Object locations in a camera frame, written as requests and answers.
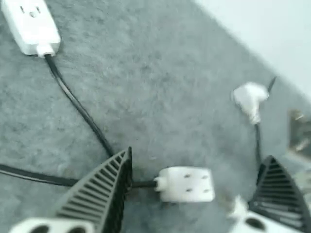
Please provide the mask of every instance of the power strip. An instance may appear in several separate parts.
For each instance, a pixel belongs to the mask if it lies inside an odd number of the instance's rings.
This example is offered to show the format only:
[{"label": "power strip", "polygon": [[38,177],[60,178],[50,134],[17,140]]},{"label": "power strip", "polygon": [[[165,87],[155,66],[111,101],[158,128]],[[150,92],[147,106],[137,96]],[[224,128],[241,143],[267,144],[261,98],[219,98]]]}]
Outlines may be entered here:
[{"label": "power strip", "polygon": [[55,55],[61,38],[44,0],[2,0],[1,9],[22,53]]}]

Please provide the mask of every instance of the gray carpet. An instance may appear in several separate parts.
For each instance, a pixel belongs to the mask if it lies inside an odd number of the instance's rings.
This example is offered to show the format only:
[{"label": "gray carpet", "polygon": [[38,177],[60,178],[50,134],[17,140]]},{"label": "gray carpet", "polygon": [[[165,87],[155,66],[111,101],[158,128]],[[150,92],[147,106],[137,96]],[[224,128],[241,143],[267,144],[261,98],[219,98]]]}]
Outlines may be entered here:
[{"label": "gray carpet", "polygon": [[[255,133],[230,101],[246,81],[274,74],[189,0],[48,0],[62,36],[56,62],[115,150],[134,152],[136,180],[167,166],[204,166],[217,195],[251,197]],[[107,158],[52,78],[20,53],[0,14],[0,162],[80,178]],[[262,106],[263,151],[284,158],[287,111],[310,105],[278,79]],[[0,175],[0,231],[42,216],[67,188]],[[123,233],[225,233],[218,201],[164,205],[134,190]]]}]

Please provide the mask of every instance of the white outlet adapter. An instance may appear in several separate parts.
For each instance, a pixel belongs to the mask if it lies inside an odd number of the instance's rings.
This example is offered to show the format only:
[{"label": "white outlet adapter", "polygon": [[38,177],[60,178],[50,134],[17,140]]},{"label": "white outlet adapter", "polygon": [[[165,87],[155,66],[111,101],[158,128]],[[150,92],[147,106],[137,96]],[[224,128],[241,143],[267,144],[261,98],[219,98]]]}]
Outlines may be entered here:
[{"label": "white outlet adapter", "polygon": [[174,166],[160,171],[155,190],[164,202],[209,202],[215,198],[212,174],[200,167]]},{"label": "white outlet adapter", "polygon": [[24,54],[55,55],[61,39],[44,0],[2,0],[1,9]]}]

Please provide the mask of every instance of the white extension cord end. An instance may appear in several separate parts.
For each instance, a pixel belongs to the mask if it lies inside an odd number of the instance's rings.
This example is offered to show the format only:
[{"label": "white extension cord end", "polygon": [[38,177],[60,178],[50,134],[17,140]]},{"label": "white extension cord end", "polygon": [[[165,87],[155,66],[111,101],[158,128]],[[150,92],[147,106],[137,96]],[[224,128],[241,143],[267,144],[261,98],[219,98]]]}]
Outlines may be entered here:
[{"label": "white extension cord end", "polygon": [[26,55],[54,55],[60,36],[44,0],[2,0],[1,9],[13,37]]},{"label": "white extension cord end", "polygon": [[233,100],[249,117],[252,124],[260,122],[259,104],[269,98],[265,86],[257,83],[246,83],[235,89],[232,93]]},{"label": "white extension cord end", "polygon": [[205,202],[215,198],[210,170],[206,168],[175,166],[163,169],[156,191],[164,202]]},{"label": "white extension cord end", "polygon": [[55,56],[55,52],[50,44],[40,44],[37,46],[38,57],[44,58],[44,55],[50,54]]}]

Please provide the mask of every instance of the black cable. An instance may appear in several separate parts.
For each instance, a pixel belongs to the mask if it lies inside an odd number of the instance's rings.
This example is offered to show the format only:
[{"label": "black cable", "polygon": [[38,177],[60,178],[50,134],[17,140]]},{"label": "black cable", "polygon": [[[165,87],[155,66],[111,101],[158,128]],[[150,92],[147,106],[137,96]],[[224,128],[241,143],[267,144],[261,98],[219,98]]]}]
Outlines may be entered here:
[{"label": "black cable", "polygon": [[68,97],[68,99],[71,101],[73,106],[78,110],[78,112],[81,114],[83,119],[87,122],[87,124],[94,131],[99,142],[105,148],[109,157],[113,156],[115,153],[113,152],[113,149],[112,149],[111,145],[109,144],[108,140],[106,139],[106,137],[104,136],[102,131],[99,129],[99,127],[96,125],[93,118],[88,114],[86,109],[82,106],[82,104],[77,100],[77,98],[74,96],[74,94],[69,89],[69,87],[67,86],[66,82],[63,79],[62,74],[58,71],[52,56],[49,54],[45,55],[45,60],[47,61],[47,64],[48,64],[55,80],[57,81],[58,85],[61,87],[61,89],[63,90],[65,95]]},{"label": "black cable", "polygon": [[[59,86],[62,88],[63,92],[66,94],[68,99],[71,101],[71,103],[74,105],[74,107],[81,114],[83,119],[88,123],[88,125],[94,131],[99,142],[105,148],[109,157],[113,156],[115,153],[114,153],[111,145],[109,144],[108,140],[105,138],[102,131],[96,125],[93,118],[89,115],[89,113],[86,111],[86,109],[82,106],[82,104],[77,100],[77,98],[73,95],[73,93],[69,89],[69,87],[65,83],[61,73],[58,71],[52,56],[51,55],[45,55],[45,59],[47,61],[47,64],[48,64],[54,78],[56,79]],[[4,165],[4,164],[0,164],[0,173],[5,174],[5,175],[9,175],[9,176],[13,176],[13,177],[18,177],[18,178],[21,178],[24,180],[30,180],[30,181],[35,181],[35,182],[39,182],[39,183],[48,183],[48,184],[60,185],[60,186],[65,186],[65,187],[74,186],[79,181],[77,179],[50,176],[50,175],[46,175],[43,173],[26,171],[26,170],[15,168],[15,167],[10,167],[10,166]],[[133,182],[132,187],[133,188],[156,187],[156,182],[154,182],[154,181]]]},{"label": "black cable", "polygon": [[136,181],[132,184],[132,188],[155,188],[156,186],[156,181]]},{"label": "black cable", "polygon": [[274,77],[274,78],[271,80],[271,82],[269,83],[269,85],[268,85],[268,87],[267,87],[268,93],[271,92],[272,87],[273,87],[273,85],[274,85],[275,82],[276,82],[276,77]]},{"label": "black cable", "polygon": [[35,181],[39,183],[49,183],[65,187],[71,187],[78,182],[78,180],[76,179],[40,174],[36,172],[10,167],[3,164],[0,164],[0,173],[13,177],[18,177],[24,180]]},{"label": "black cable", "polygon": [[[35,181],[39,183],[54,184],[64,187],[72,187],[79,181],[77,179],[50,176],[46,174],[26,171],[23,169],[10,167],[3,164],[0,164],[0,173],[21,178],[24,180]],[[157,184],[156,181],[138,181],[132,183],[132,188],[155,188],[156,184]]]},{"label": "black cable", "polygon": [[[272,87],[274,85],[274,83],[276,82],[276,77],[274,77],[268,87],[268,93],[271,93]],[[255,131],[256,131],[256,149],[255,149],[255,155],[256,155],[256,162],[257,162],[257,167],[259,168],[261,163],[262,163],[262,154],[261,154],[261,135],[260,135],[260,124],[257,123],[255,125]]]},{"label": "black cable", "polygon": [[256,150],[255,150],[255,155],[256,155],[256,162],[257,162],[257,167],[259,168],[261,163],[262,163],[262,155],[261,155],[261,137],[260,137],[260,124],[257,123],[255,125],[255,130],[256,130]]}]

